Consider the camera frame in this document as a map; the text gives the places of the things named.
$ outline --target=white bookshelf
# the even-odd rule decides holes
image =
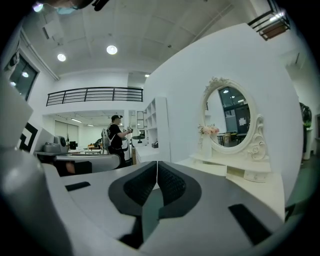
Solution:
[[[171,161],[167,99],[156,97],[144,111],[144,128],[147,145],[136,147],[137,163]],[[152,144],[158,141],[158,148]]]

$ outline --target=ornate mirror frame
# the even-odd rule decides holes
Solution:
[[[239,157],[246,158],[249,161],[264,162],[268,160],[267,146],[263,136],[263,117],[261,114],[257,114],[256,105],[251,95],[235,81],[222,77],[212,77],[203,93],[200,125],[209,125],[205,123],[205,109],[211,93],[224,87],[233,87],[245,97],[250,110],[250,127],[246,137],[240,144],[233,147],[224,147],[212,139],[212,148],[218,153],[239,155]]]

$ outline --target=black railing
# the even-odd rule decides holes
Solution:
[[[290,29],[285,10],[281,9],[274,0],[267,1],[270,10],[248,23],[266,41]]]
[[[127,101],[142,102],[142,88],[134,87],[88,87],[61,90],[48,94],[47,106],[93,101]]]

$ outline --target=ceiling light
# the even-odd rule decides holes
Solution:
[[[280,13],[276,14],[275,16],[271,17],[269,21],[273,22],[273,21],[279,19],[280,17],[282,17],[283,15],[284,15],[284,13],[280,12]]]
[[[64,62],[66,60],[66,56],[62,53],[58,54],[58,60]]]
[[[44,5],[42,3],[37,3],[32,8],[34,9],[35,12],[40,12],[43,7],[44,7]]]
[[[111,55],[114,55],[116,54],[118,51],[117,47],[115,47],[114,45],[109,45],[107,48],[106,48],[106,52],[108,54],[111,54]]]
[[[73,118],[71,118],[71,120],[76,121],[76,122],[78,122],[78,123],[82,123],[81,121],[78,121],[78,120],[73,119]]]

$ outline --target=black t-shirt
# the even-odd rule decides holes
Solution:
[[[111,142],[111,147],[113,147],[116,150],[121,149],[122,139],[117,135],[118,133],[121,133],[119,126],[116,124],[111,124],[107,129],[107,132],[110,140],[112,140],[112,138],[114,137]]]

